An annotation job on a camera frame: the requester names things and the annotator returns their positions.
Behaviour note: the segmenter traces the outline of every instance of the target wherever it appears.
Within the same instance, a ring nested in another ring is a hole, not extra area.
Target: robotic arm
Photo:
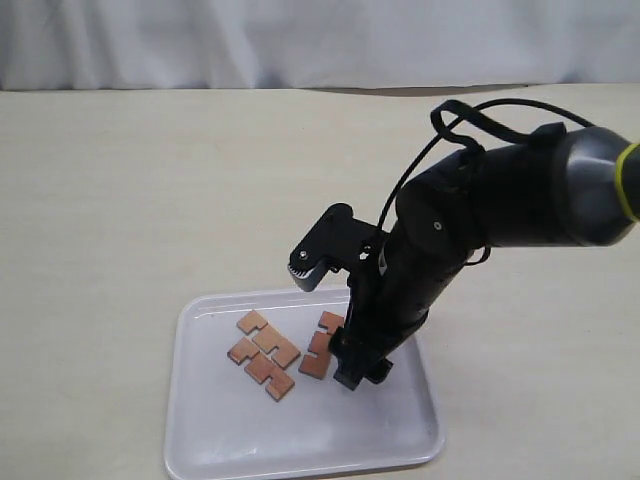
[[[481,113],[511,104],[549,110],[583,128],[568,132],[554,123],[523,134]],[[445,125],[443,112],[457,119]],[[349,272],[345,324],[329,349],[338,359],[334,378],[351,390],[363,378],[378,384],[387,377],[387,355],[424,324],[449,282],[486,261],[492,247],[612,245],[640,217],[640,145],[610,130],[521,99],[477,107],[449,100],[431,120],[438,136],[400,179],[377,226],[335,204],[291,252],[289,271],[305,291],[329,270]],[[452,131],[463,120],[511,145],[485,150]],[[464,148],[404,184],[440,139]],[[386,233],[394,198],[397,221]],[[482,257],[471,262],[479,249]]]

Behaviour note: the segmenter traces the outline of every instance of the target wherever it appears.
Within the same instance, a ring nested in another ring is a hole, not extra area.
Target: beige table surface
[[[166,478],[181,308],[292,286],[288,253],[330,203],[374,221],[432,135],[446,92],[424,93],[1,93],[0,478]],[[460,98],[497,96],[640,138],[640,85]],[[496,116],[523,130],[554,118]],[[421,332],[447,446],[378,477],[640,478],[639,254],[636,233],[495,251],[465,271]]]

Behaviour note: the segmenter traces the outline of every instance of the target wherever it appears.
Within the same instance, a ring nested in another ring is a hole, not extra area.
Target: white curtain
[[[4,89],[640,81],[640,0],[0,0]]]

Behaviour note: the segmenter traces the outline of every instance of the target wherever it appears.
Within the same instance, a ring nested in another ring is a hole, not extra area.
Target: black cable
[[[573,112],[565,110],[564,108],[556,107],[555,105],[551,105],[545,102],[540,102],[538,100],[529,100],[525,98],[498,98],[495,100],[489,100],[487,102],[480,103],[473,108],[480,111],[480,110],[485,110],[487,108],[498,107],[503,105],[520,105],[524,107],[538,108],[540,110],[546,110],[548,112],[555,113],[556,115],[559,115],[561,117],[565,117],[566,119],[571,120],[572,122],[575,122],[578,125],[581,125],[585,128],[594,126],[594,124],[591,123],[590,121],[586,120],[585,118],[582,118],[579,115],[576,115]],[[462,123],[463,120],[464,119],[460,117],[456,117],[451,123],[447,124],[445,128],[447,130],[452,130],[458,125],[460,125],[460,123]],[[386,220],[389,210],[391,209],[391,204],[393,203],[394,199],[398,196],[398,192],[400,191],[404,183],[407,181],[407,179],[413,173],[413,171],[417,168],[420,162],[422,162],[424,157],[433,149],[433,147],[435,147],[438,144],[440,140],[442,140],[442,138],[443,137],[441,134],[437,134],[436,136],[434,136],[431,139],[431,141],[425,145],[422,151],[420,151],[420,153],[413,160],[413,162],[411,162],[409,167],[404,171],[404,173],[398,180],[398,183],[396,183],[395,187],[393,187],[393,190],[391,190],[391,193],[389,194],[389,197],[387,198],[387,201],[385,202],[384,207],[382,208],[382,212],[380,213],[380,218],[378,219],[378,225],[377,225],[378,233],[382,232],[382,227],[384,226],[384,221]]]

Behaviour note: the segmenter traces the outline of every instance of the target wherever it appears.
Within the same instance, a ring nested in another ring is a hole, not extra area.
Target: white tray
[[[227,357],[243,336],[236,322],[260,312],[305,352],[323,311],[344,315],[348,290],[208,296],[180,315],[164,458],[176,480],[300,478],[425,463],[444,436],[420,346],[389,357],[385,382],[352,392],[333,380],[287,373],[296,385],[279,403]]]

